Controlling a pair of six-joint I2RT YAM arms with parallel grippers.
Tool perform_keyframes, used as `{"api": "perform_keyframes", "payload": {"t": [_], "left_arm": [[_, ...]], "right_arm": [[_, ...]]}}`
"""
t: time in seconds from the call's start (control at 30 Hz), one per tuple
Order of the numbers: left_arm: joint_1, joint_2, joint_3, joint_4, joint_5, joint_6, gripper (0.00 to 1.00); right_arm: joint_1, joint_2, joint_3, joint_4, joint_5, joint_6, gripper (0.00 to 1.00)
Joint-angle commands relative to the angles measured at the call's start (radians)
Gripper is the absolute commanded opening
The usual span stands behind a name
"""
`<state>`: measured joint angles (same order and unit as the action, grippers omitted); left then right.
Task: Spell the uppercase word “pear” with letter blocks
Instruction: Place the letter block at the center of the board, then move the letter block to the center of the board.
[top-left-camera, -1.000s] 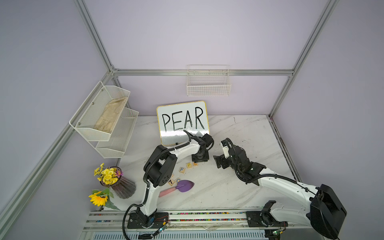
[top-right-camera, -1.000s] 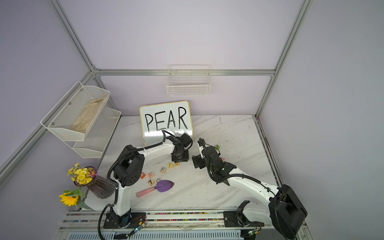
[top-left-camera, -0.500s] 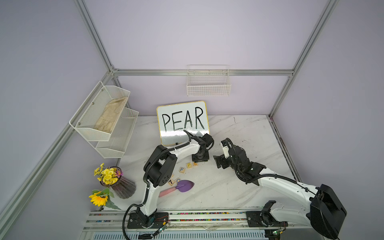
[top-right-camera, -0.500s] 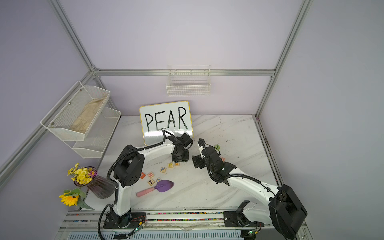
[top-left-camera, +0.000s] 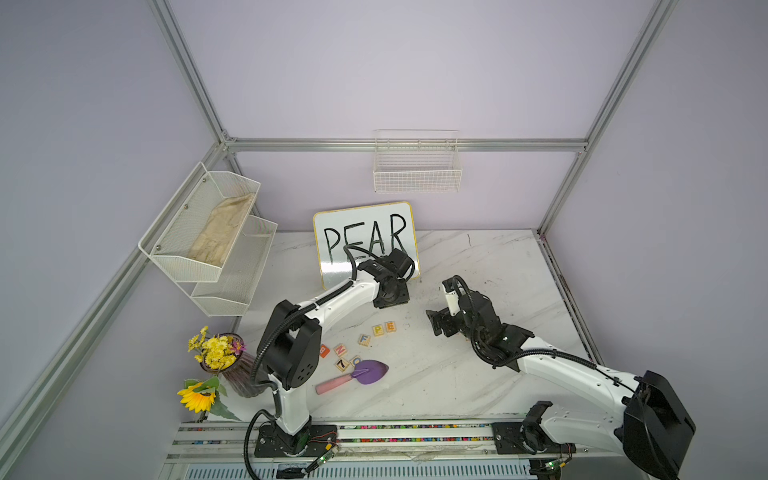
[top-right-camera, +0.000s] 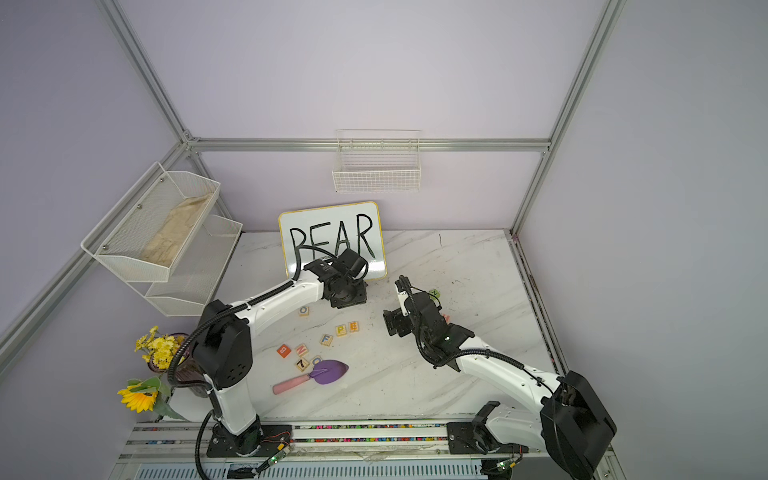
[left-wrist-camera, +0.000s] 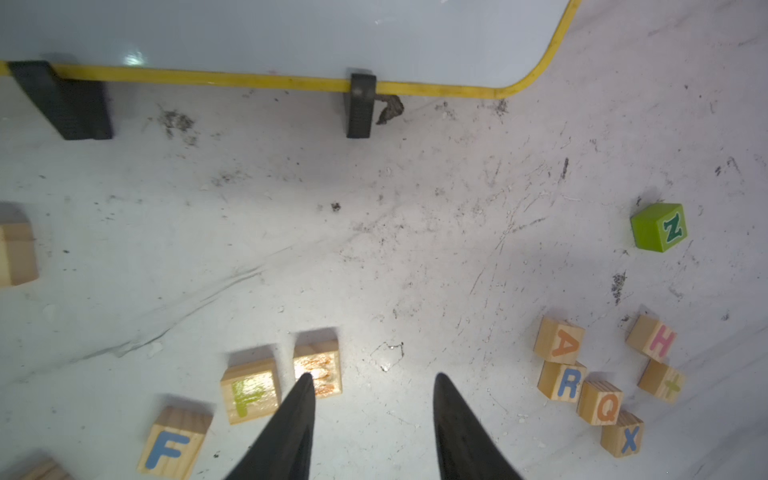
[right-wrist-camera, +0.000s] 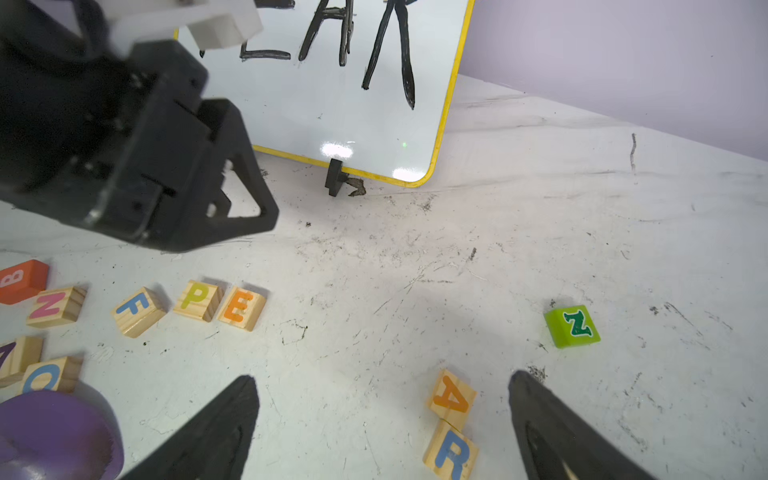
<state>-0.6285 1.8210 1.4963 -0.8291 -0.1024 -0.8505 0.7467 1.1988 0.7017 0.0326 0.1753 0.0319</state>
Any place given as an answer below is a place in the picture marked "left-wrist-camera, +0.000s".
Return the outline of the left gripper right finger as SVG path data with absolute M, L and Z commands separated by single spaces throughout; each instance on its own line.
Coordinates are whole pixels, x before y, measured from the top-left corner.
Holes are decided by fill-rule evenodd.
M 441 479 L 522 479 L 444 373 L 435 378 L 433 419 Z

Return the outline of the wooden P letter block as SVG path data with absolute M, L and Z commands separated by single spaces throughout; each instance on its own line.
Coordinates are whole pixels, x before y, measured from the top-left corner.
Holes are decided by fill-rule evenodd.
M 273 358 L 228 368 L 220 388 L 230 425 L 273 415 L 282 400 Z

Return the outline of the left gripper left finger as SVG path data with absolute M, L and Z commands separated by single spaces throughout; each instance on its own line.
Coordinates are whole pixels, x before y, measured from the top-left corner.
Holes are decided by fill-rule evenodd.
M 307 480 L 310 477 L 315 410 L 313 377 L 304 373 L 226 479 Z

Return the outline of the wooden E letter block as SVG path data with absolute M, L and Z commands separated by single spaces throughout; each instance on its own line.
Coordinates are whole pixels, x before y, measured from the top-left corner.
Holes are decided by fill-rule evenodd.
M 298 345 L 294 348 L 293 368 L 296 380 L 310 374 L 317 398 L 343 392 L 341 358 L 337 339 Z

